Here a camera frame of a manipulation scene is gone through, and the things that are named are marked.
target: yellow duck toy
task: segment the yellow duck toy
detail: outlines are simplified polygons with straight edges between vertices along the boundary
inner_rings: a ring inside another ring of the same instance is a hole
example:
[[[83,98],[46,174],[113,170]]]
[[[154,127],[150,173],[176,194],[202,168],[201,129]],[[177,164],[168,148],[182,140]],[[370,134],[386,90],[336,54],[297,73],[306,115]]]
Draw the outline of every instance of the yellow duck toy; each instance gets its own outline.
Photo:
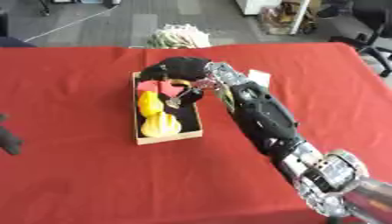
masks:
[[[142,133],[146,137],[168,137],[178,134],[182,127],[176,116],[164,112],[158,93],[144,91],[137,102],[140,113],[146,118]]]

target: wire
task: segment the wire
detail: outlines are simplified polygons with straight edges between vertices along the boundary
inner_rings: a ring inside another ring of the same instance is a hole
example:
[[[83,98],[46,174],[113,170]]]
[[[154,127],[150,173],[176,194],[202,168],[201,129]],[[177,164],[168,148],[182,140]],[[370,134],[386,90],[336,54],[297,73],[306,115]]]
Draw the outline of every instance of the wire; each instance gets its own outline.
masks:
[[[89,20],[90,18],[94,18],[94,17],[97,17],[97,16],[100,16],[100,15],[104,14],[105,12],[112,11],[112,10],[116,9],[118,6],[119,6],[119,5],[116,5],[115,7],[111,8],[111,9],[104,10],[104,11],[102,11],[102,12],[96,13],[96,14],[94,14],[94,15],[92,15],[92,16],[89,16],[89,17],[84,17],[84,18],[82,18],[82,19],[78,19],[78,20],[76,20],[76,21],[74,21],[74,22],[72,22],[72,23],[70,23],[70,24],[66,24],[66,25],[63,25],[63,26],[61,26],[61,27],[52,29],[52,30],[50,30],[50,31],[41,33],[41,34],[39,34],[39,35],[37,35],[37,36],[34,36],[34,37],[32,37],[32,38],[27,38],[27,39],[24,40],[24,42],[30,42],[30,41],[32,41],[32,40],[34,40],[34,39],[42,38],[42,37],[44,37],[44,36],[46,36],[46,35],[49,35],[49,34],[51,34],[51,33],[60,31],[60,30],[65,29],[65,28],[67,28],[67,27],[70,27],[70,26],[73,26],[73,25],[77,25],[77,24],[79,24],[79,23],[83,23],[84,21],[87,21],[87,20]]]

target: office chair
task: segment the office chair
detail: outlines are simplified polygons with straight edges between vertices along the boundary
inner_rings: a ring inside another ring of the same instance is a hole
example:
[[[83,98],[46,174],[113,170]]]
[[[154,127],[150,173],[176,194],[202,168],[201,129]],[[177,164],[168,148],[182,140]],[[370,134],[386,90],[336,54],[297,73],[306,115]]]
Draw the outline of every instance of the office chair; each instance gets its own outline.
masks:
[[[369,54],[377,59],[384,71],[381,77],[387,77],[392,72],[389,64],[392,55],[387,59],[381,52],[392,53],[391,49],[375,46],[375,41],[381,37],[392,39],[392,1],[391,0],[353,0],[353,16],[372,29],[373,34],[368,38],[360,33],[356,39],[346,37],[331,37],[331,42],[343,42],[353,46],[358,53]]]
[[[48,6],[48,2],[46,0],[39,0],[41,3],[43,10],[41,11],[42,16],[47,17],[51,14],[51,11]]]

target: red tablecloth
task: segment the red tablecloth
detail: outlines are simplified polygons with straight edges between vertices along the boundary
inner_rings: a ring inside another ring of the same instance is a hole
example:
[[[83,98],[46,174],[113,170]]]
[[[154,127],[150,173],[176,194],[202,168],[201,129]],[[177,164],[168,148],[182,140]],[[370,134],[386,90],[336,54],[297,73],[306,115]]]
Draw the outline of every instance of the red tablecloth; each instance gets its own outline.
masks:
[[[392,181],[392,92],[345,45],[0,49],[0,111],[24,139],[0,153],[0,223],[322,223],[211,95],[202,138],[135,145],[130,72],[176,55],[272,74],[310,142]]]

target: gray carpet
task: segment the gray carpet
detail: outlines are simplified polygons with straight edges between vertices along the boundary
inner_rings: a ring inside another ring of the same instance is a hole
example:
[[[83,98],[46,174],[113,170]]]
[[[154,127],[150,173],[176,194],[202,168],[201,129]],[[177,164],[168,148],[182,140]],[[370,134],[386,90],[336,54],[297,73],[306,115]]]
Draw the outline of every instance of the gray carpet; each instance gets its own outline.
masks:
[[[105,11],[101,4],[51,4],[42,17],[38,0],[1,0],[10,12],[10,35],[28,39],[79,19]],[[37,46],[145,46],[146,39],[166,24],[196,25],[211,34],[213,45],[260,42],[319,42],[331,36],[355,37],[369,29],[350,16],[319,20],[312,35],[274,36],[260,30],[255,17],[244,17],[235,0],[122,0],[120,7],[83,23],[32,41]],[[392,41],[380,39],[392,48]],[[392,78],[387,79],[392,86]]]

